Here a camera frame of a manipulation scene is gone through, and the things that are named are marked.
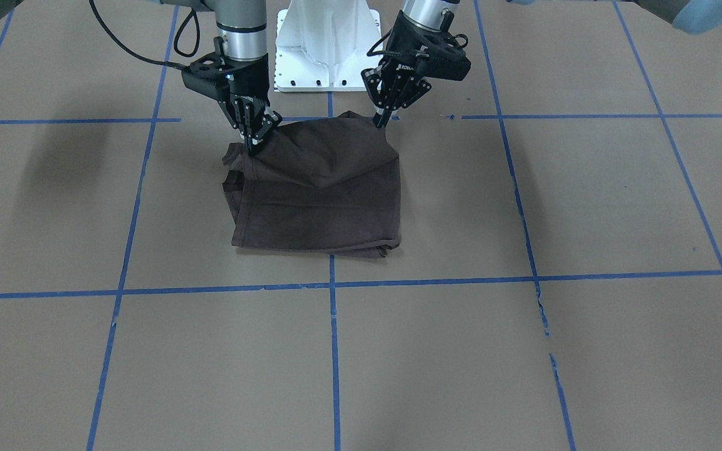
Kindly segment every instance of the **folded cloth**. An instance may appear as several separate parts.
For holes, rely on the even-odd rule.
[[[233,246],[383,259],[399,246],[399,156],[352,111],[279,127],[250,157],[232,143]]]

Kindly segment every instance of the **cloth fold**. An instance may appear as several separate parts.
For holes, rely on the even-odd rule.
[[[365,259],[399,246],[399,155],[369,118],[291,123],[261,146],[232,143],[222,160],[234,246]]]

